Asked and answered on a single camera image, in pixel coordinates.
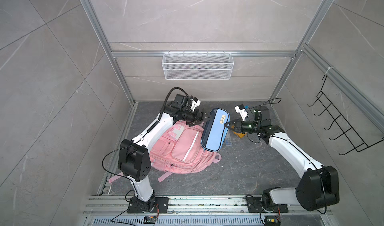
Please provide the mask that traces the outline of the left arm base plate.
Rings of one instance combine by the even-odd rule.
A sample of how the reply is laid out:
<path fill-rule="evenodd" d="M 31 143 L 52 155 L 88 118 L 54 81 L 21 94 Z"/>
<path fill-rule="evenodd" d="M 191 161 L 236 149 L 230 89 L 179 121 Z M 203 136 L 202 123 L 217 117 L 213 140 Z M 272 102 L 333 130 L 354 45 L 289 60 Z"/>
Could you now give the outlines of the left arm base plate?
<path fill-rule="evenodd" d="M 167 213 L 169 207 L 169 198 L 154 197 L 148 202 L 139 200 L 137 197 L 130 198 L 128 214 L 149 214 L 149 213 Z"/>

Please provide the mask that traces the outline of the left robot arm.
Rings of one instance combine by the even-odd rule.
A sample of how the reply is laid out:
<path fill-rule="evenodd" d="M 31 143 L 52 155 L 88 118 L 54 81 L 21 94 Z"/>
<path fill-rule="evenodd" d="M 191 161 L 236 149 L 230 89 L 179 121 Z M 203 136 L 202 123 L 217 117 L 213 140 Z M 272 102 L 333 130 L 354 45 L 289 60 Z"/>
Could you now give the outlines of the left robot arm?
<path fill-rule="evenodd" d="M 196 97 L 177 94 L 174 100 L 168 102 L 169 97 L 166 96 L 157 118 L 132 140 L 123 140 L 120 146 L 118 169 L 129 179 L 135 197 L 141 203 L 155 200 L 148 178 L 152 166 L 150 152 L 155 143 L 178 121 L 195 126 L 209 118 L 205 112 L 197 109 L 201 102 Z"/>

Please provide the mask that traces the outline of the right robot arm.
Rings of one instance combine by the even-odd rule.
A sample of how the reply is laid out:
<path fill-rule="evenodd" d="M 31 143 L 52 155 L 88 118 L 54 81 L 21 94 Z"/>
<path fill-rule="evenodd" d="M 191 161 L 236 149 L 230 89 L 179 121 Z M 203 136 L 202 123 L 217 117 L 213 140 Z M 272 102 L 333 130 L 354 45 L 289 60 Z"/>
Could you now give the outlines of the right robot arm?
<path fill-rule="evenodd" d="M 301 179 L 297 187 L 264 190 L 263 208 L 270 210 L 279 205 L 294 205 L 312 212 L 339 203 L 338 171 L 312 158 L 281 127 L 272 125 L 270 119 L 264 119 L 263 114 L 269 113 L 267 107 L 262 106 L 249 113 L 249 108 L 240 104 L 235 107 L 235 111 L 241 118 L 228 122 L 226 128 L 238 134 L 257 134 L 284 157 Z"/>

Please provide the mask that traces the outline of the blue pencil case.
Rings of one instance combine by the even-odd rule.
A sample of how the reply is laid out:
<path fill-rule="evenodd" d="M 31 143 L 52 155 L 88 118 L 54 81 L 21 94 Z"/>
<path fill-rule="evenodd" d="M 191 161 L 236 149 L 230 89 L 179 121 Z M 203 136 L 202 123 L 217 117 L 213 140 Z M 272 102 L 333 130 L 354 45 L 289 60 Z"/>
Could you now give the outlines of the blue pencil case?
<path fill-rule="evenodd" d="M 210 119 L 204 123 L 201 146 L 207 151 L 217 152 L 225 141 L 228 132 L 225 124 L 230 121 L 230 114 L 224 109 L 214 108 L 209 116 Z"/>

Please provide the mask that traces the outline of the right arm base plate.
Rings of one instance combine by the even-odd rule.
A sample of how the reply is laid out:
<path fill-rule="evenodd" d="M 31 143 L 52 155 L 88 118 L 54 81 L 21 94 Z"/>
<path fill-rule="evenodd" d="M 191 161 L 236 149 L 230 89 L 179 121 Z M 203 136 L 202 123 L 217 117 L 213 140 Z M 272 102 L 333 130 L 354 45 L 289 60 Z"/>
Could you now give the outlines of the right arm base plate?
<path fill-rule="evenodd" d="M 249 213 L 261 213 L 262 211 L 267 213 L 288 213 L 287 205 L 276 205 L 267 196 L 245 196 L 246 205 Z"/>

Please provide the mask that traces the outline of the pink school backpack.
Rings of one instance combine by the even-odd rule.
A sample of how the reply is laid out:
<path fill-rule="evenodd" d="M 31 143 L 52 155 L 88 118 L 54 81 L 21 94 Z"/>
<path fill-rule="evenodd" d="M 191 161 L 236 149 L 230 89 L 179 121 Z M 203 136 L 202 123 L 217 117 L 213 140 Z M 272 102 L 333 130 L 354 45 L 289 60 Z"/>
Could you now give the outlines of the pink school backpack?
<path fill-rule="evenodd" d="M 203 128 L 187 126 L 185 121 L 175 123 L 155 143 L 150 152 L 152 167 L 164 174 L 158 178 L 164 181 L 172 174 L 194 174 L 205 170 L 212 163 L 217 164 L 222 156 L 201 146 Z"/>

